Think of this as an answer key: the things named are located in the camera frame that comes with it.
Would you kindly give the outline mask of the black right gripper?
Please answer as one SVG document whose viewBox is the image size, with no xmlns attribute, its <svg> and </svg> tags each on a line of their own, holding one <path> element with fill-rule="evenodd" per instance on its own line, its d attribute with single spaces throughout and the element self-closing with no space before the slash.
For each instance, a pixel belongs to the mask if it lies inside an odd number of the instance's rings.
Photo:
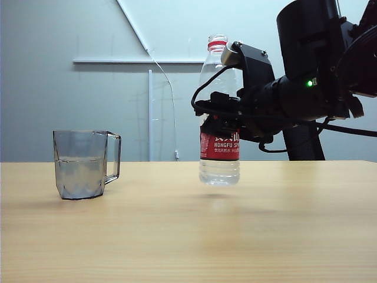
<svg viewBox="0 0 377 283">
<path fill-rule="evenodd" d="M 272 142 L 282 129 L 283 110 L 279 98 L 278 78 L 269 82 L 251 84 L 243 80 L 240 97 L 242 118 L 240 138 L 250 142 Z M 201 117 L 200 132 L 221 138 L 231 138 L 239 129 L 237 97 L 214 91 L 210 100 L 194 103 L 196 116 Z"/>
</svg>

